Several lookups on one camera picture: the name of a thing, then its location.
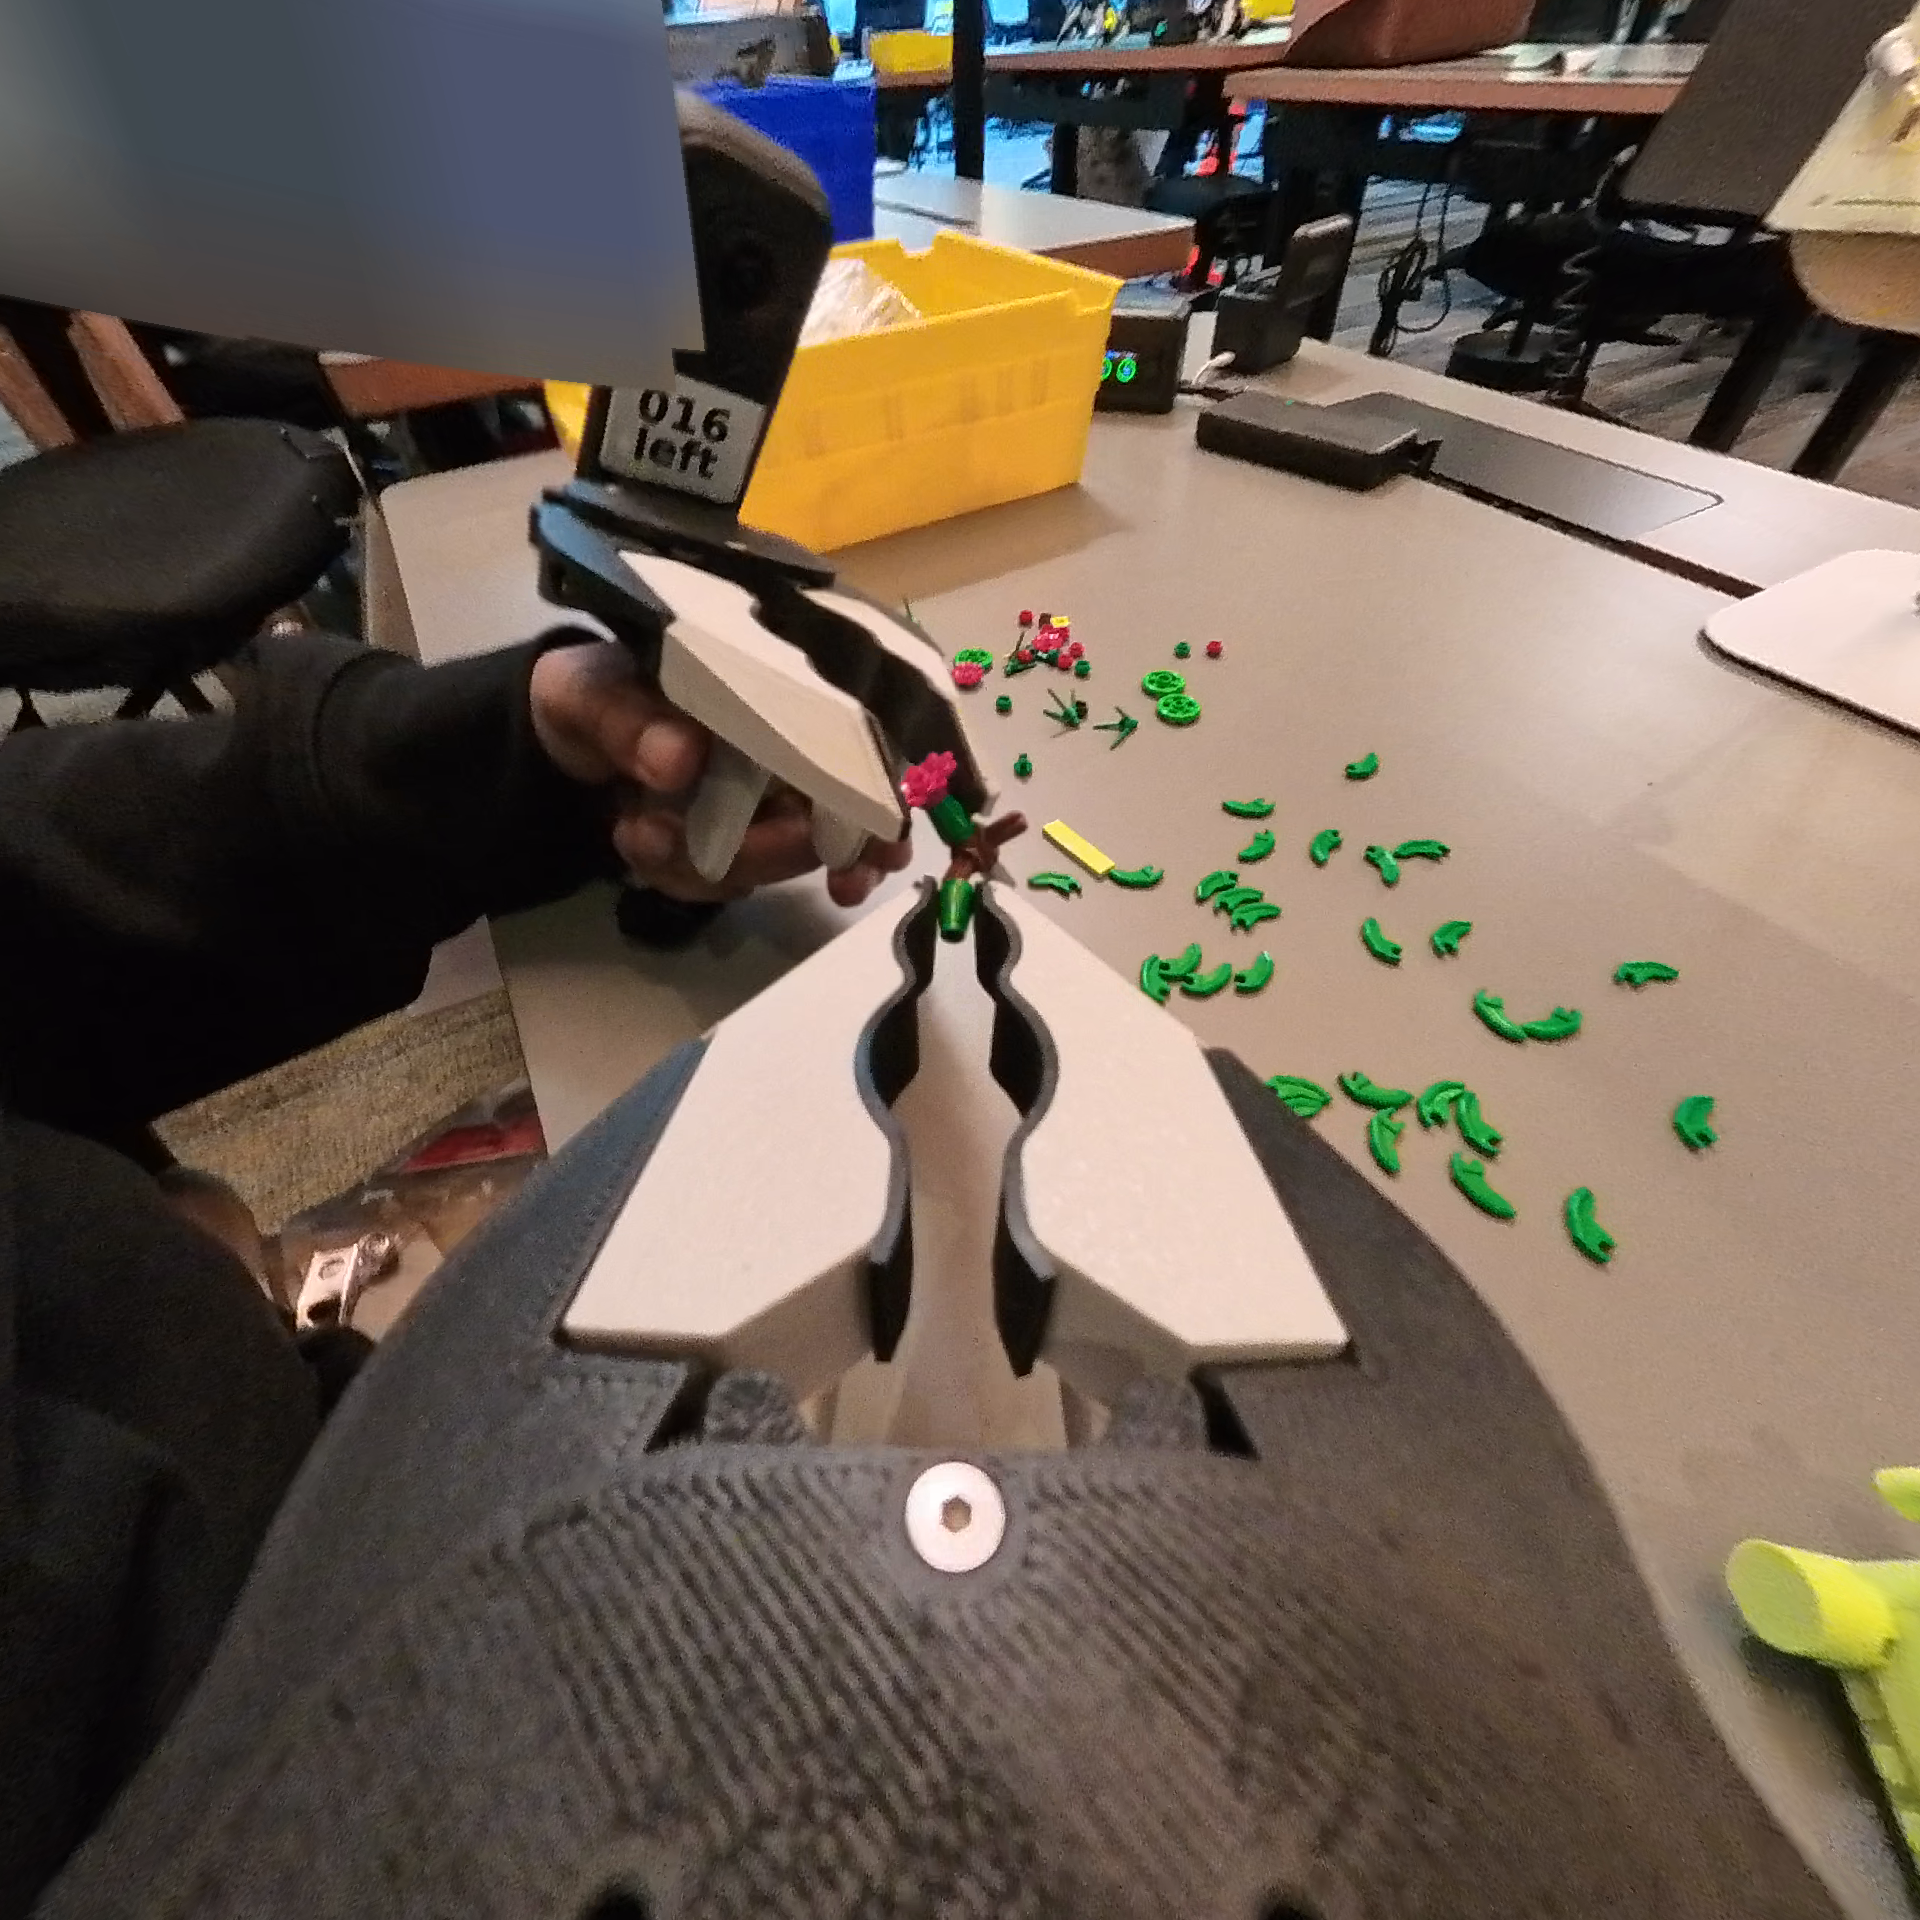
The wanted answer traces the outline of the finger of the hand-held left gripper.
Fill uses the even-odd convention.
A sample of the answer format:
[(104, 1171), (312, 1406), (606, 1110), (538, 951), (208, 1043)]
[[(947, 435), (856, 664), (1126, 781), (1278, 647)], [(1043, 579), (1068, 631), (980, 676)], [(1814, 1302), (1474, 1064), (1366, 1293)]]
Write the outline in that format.
[(685, 809), (689, 843), (739, 845), (770, 783), (811, 804), (818, 845), (893, 843), (907, 831), (868, 708), (762, 621), (770, 585), (644, 549), (621, 549), (619, 564), (619, 585), (642, 587), (641, 607), (660, 614), (660, 693), (712, 734)]
[(950, 795), (974, 813), (996, 806), (998, 785), (970, 732), (945, 655), (912, 619), (858, 591), (789, 581), (756, 590), (756, 619), (864, 711), (889, 776), (947, 752), (954, 756)]

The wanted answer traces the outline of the red packet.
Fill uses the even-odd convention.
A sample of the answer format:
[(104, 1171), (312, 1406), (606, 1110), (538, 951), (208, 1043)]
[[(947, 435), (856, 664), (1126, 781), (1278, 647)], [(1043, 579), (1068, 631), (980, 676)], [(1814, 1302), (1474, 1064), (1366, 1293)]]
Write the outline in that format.
[(425, 1176), (427, 1173), (542, 1161), (544, 1157), (547, 1139), (534, 1094), (526, 1079), (517, 1079), (440, 1119), (427, 1134), (397, 1152), (392, 1173)]

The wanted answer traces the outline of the toy instruction booklet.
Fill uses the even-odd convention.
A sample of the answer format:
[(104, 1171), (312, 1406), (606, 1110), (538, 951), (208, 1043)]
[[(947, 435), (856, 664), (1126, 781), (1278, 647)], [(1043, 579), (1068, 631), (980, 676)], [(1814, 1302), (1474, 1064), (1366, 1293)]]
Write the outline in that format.
[(1918, 13), (1882, 35), (1830, 131), (1766, 223), (1780, 233), (1918, 235)]

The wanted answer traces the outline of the black power adapter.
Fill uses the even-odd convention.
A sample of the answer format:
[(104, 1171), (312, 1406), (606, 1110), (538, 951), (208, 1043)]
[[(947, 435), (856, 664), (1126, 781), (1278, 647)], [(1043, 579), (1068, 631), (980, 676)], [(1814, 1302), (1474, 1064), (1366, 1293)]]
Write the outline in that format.
[(1236, 278), (1216, 296), (1209, 363), (1221, 372), (1257, 377), (1301, 349), (1314, 313), (1338, 301), (1353, 254), (1355, 221), (1331, 215), (1301, 223), (1280, 264)]

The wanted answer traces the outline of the black office chair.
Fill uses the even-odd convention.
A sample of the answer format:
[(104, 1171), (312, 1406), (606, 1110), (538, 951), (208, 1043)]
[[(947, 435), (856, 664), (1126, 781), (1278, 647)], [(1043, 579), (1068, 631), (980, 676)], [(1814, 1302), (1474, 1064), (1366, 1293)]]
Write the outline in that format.
[(364, 489), (334, 440), (288, 423), (170, 423), (53, 447), (3, 476), (5, 732), (40, 695), (121, 687), (117, 718), (235, 659), (347, 549)]
[(1786, 240), (1765, 228), (1621, 221), (1593, 206), (1496, 207), (1450, 264), (1496, 313), (1448, 372), (1502, 393), (1548, 393), (1560, 356), (1584, 379), (1600, 348), (1676, 345), (1668, 321), (1747, 324), (1788, 281)]

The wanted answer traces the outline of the black power bank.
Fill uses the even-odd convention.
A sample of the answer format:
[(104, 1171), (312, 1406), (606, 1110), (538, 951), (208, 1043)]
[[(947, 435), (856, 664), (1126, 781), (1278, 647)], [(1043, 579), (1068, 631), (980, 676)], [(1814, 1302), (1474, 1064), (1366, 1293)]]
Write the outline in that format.
[(1442, 440), (1398, 417), (1241, 390), (1194, 423), (1200, 449), (1316, 485), (1372, 493), (1398, 476), (1426, 478)]

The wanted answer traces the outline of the lime green toy pot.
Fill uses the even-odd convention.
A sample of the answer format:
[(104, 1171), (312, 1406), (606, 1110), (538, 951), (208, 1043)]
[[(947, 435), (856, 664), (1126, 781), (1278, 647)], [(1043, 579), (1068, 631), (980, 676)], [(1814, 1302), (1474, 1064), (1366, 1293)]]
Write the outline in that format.
[(1749, 1539), (1731, 1549), (1724, 1580), (1762, 1644), (1837, 1675), (1891, 1829), (1916, 1863), (1918, 1560), (1861, 1560)]

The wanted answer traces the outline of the brown paper bag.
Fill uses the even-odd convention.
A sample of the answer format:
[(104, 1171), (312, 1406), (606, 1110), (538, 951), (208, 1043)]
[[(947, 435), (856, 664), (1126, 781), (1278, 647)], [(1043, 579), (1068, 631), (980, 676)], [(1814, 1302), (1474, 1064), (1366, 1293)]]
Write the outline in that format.
[(1474, 57), (1521, 41), (1533, 1), (1296, 1), (1284, 64), (1373, 69)]

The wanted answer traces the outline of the person's black jacket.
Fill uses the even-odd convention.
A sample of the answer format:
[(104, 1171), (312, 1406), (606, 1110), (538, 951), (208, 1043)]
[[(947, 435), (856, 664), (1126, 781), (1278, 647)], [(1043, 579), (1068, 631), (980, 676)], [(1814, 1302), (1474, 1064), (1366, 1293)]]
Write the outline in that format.
[(5, 1915), (163, 1739), (370, 1353), (288, 1329), (142, 1166), (5, 1118)]

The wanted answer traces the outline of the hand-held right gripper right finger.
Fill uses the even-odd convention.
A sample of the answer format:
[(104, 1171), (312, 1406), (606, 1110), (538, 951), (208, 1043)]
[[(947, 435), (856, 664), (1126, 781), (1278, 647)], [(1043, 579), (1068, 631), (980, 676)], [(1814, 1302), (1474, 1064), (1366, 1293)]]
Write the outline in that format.
[(990, 1449), (1062, 1449), (1144, 1377), (1352, 1334), (1189, 1027), (1010, 887), (977, 917)]

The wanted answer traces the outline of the small metal clip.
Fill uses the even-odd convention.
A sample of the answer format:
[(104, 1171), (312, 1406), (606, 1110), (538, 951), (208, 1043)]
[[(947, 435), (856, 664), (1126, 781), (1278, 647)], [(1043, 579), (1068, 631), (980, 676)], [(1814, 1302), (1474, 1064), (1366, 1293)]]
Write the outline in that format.
[(364, 1293), (389, 1277), (397, 1260), (401, 1238), (393, 1232), (368, 1232), (349, 1244), (320, 1248), (309, 1256), (296, 1293), (296, 1328), (349, 1328)]

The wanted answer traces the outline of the long office desk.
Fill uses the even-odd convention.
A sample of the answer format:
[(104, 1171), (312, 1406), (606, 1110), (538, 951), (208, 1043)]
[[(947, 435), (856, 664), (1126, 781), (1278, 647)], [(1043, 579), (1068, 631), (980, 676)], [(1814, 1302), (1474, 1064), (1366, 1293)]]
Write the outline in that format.
[(1232, 142), (1232, 108), (1265, 110), (1260, 188), (1228, 188), (1234, 219), (1261, 217), (1257, 251), (1278, 257), (1328, 213), (1355, 217), (1372, 181), (1460, 184), (1459, 144), (1392, 137), (1385, 123), (1464, 111), (1502, 123), (1571, 123), (1548, 134), (1493, 201), (1571, 201), (1605, 153), (1654, 123), (1692, 80), (1699, 44), (1517, 44), (1438, 64), (1313, 67), (1282, 59), (1282, 36), (1154, 44), (1022, 44), (987, 52), (984, 83), (950, 88), (954, 108), (1052, 127), (1052, 189), (1078, 184), (1078, 137), (1092, 127), (1160, 131), (1170, 147)]

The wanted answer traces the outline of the black vertical pole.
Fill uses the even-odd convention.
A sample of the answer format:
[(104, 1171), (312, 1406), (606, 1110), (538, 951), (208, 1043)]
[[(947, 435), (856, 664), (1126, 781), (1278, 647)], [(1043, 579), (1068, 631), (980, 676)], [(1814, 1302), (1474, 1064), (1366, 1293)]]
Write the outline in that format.
[(950, 158), (958, 177), (985, 177), (987, 4), (950, 1)]

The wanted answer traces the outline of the wooden edged office table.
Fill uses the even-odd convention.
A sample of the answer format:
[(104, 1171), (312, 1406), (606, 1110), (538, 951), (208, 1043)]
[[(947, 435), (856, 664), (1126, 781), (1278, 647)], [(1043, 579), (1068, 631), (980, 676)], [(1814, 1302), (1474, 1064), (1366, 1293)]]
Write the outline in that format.
[(914, 172), (876, 172), (874, 228), (907, 249), (937, 231), (966, 233), (1123, 281), (1177, 275), (1194, 257), (1189, 219)]

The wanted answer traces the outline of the black battery charger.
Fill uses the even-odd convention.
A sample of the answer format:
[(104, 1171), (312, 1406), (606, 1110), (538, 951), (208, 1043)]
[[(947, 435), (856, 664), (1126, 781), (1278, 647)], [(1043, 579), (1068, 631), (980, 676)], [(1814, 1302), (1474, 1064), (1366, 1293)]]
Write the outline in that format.
[(1100, 413), (1165, 415), (1184, 384), (1194, 303), (1164, 285), (1123, 283), (1094, 390)]

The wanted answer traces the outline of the blue plastic bin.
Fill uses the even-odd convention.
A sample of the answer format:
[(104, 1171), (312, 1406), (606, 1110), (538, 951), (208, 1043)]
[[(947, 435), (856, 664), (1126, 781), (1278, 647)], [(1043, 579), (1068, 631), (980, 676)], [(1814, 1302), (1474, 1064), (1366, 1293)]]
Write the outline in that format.
[(820, 182), (836, 244), (874, 238), (876, 100), (870, 80), (773, 76), (749, 87), (705, 80), (693, 92), (793, 153)]

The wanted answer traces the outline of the white monitor stand base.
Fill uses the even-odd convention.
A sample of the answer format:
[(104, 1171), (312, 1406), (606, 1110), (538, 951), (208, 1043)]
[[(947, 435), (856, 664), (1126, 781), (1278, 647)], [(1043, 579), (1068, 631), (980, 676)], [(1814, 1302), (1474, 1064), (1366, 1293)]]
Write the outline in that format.
[(1862, 549), (1720, 607), (1701, 637), (1824, 703), (1918, 736), (1918, 557)]

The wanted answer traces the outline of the person's left hand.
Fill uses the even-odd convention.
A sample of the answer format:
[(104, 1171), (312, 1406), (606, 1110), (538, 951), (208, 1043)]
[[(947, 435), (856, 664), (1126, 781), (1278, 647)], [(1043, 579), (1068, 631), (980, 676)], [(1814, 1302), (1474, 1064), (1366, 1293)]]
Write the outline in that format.
[(773, 795), (756, 804), (720, 879), (694, 871), (685, 816), (712, 736), (651, 687), (616, 639), (542, 651), (528, 702), (534, 737), (563, 775), (610, 791), (613, 847), (637, 885), (678, 901), (723, 902), (822, 869), (810, 804)]

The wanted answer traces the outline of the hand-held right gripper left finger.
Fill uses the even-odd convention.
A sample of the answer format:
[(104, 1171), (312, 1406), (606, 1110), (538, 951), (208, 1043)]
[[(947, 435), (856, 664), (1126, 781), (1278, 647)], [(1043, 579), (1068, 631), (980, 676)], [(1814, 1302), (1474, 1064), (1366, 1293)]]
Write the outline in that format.
[(882, 893), (664, 1079), (657, 1128), (557, 1308), (557, 1356), (657, 1361), (684, 1383), (758, 1372), (835, 1443), (897, 1437), (874, 1262), (909, 1209), (900, 1134), (858, 1047), (914, 984), (897, 931), (920, 902), (917, 885)]

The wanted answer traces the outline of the scatter of green toy leaves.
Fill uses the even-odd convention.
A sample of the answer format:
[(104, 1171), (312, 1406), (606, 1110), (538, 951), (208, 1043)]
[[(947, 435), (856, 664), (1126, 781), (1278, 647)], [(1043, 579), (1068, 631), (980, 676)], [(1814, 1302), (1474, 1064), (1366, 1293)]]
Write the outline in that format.
[[(1224, 800), (1221, 809), (1243, 823), (1265, 823), (1273, 816), (1276, 804), (1265, 798)], [(1213, 869), (1202, 875), (1190, 895), (1197, 905), (1226, 917), (1234, 932), (1251, 932), (1268, 920), (1280, 918), (1282, 905), (1266, 895), (1257, 881), (1246, 881), (1243, 871), (1266, 860), (1278, 847), (1273, 829), (1256, 831), (1246, 847), (1240, 847), (1236, 863)], [(1325, 827), (1308, 843), (1308, 857), (1316, 871), (1344, 847), (1344, 833), (1338, 827)], [(1451, 845), (1433, 836), (1409, 836), (1395, 845), (1366, 843), (1361, 860), (1381, 878), (1384, 885), (1398, 885), (1402, 871), (1409, 861), (1440, 863), (1451, 854)], [(1116, 887), (1132, 892), (1149, 892), (1164, 885), (1165, 871), (1153, 861), (1116, 871), (1105, 878)], [(1026, 879), (1033, 892), (1072, 897), (1083, 892), (1082, 879), (1068, 871), (1036, 871)], [(1426, 934), (1426, 951), (1433, 957), (1459, 957), (1464, 941), (1474, 932), (1473, 918), (1448, 918), (1433, 926)], [(1406, 961), (1406, 943), (1389, 936), (1378, 917), (1370, 917), (1358, 926), (1358, 941), (1384, 966), (1402, 966)], [(1184, 998), (1212, 998), (1232, 989), (1234, 996), (1256, 996), (1265, 992), (1276, 971), (1272, 951), (1256, 951), (1252, 960), (1236, 966), (1224, 957), (1216, 966), (1205, 966), (1206, 951), (1202, 943), (1189, 943), (1177, 952), (1149, 952), (1139, 966), (1139, 989), (1154, 1003), (1165, 1006), (1173, 993)], [(1649, 984), (1666, 984), (1683, 975), (1681, 966), (1668, 964), (1658, 955), (1629, 955), (1612, 971), (1612, 984), (1628, 992), (1643, 992)], [(1584, 1012), (1576, 1006), (1555, 1003), (1550, 1012), (1533, 1020), (1515, 1020), (1504, 996), (1488, 989), (1476, 989), (1473, 996), (1473, 1017), (1502, 1044), (1560, 1044), (1572, 1039), (1584, 1028)], [(1301, 1119), (1316, 1119), (1334, 1100), (1334, 1091), (1314, 1080), (1308, 1073), (1273, 1071), (1261, 1080), (1265, 1091)], [(1438, 1076), (1424, 1087), (1397, 1087), (1373, 1079), (1365, 1069), (1352, 1069), (1334, 1076), (1338, 1094), (1348, 1100), (1365, 1113), (1365, 1141), (1370, 1161), (1389, 1180), (1404, 1173), (1402, 1141), (1406, 1128), (1417, 1123), (1424, 1134), (1442, 1134), (1451, 1128), (1457, 1144), (1450, 1152), (1448, 1176), (1454, 1191), (1473, 1204), (1478, 1214), (1498, 1220), (1517, 1219), (1517, 1206), (1512, 1203), (1490, 1176), (1490, 1166), (1504, 1150), (1504, 1134), (1488, 1123), (1478, 1093), (1459, 1079)], [(1678, 1100), (1672, 1110), (1672, 1134), (1689, 1152), (1717, 1144), (1717, 1128), (1713, 1123), (1714, 1097), (1686, 1094)], [(1577, 1252), (1593, 1263), (1610, 1263), (1617, 1256), (1619, 1238), (1605, 1227), (1598, 1215), (1598, 1196), (1590, 1185), (1572, 1189), (1564, 1204), (1562, 1219), (1568, 1240)]]

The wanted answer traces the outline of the yellow plastic bin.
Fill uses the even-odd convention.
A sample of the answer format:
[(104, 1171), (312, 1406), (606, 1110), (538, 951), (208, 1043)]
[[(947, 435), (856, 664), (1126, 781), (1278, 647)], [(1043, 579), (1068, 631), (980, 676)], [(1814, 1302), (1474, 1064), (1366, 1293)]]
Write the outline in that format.
[(961, 231), (843, 261), (909, 316), (798, 349), (745, 524), (832, 553), (1077, 485), (1116, 277)]

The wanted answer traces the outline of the clear plastic bag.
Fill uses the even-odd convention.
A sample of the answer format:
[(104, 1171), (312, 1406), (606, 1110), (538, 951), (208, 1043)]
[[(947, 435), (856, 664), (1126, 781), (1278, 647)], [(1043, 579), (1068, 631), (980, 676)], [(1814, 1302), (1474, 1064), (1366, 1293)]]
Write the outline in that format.
[(921, 321), (921, 309), (866, 257), (832, 255), (808, 303), (801, 348), (838, 345)]

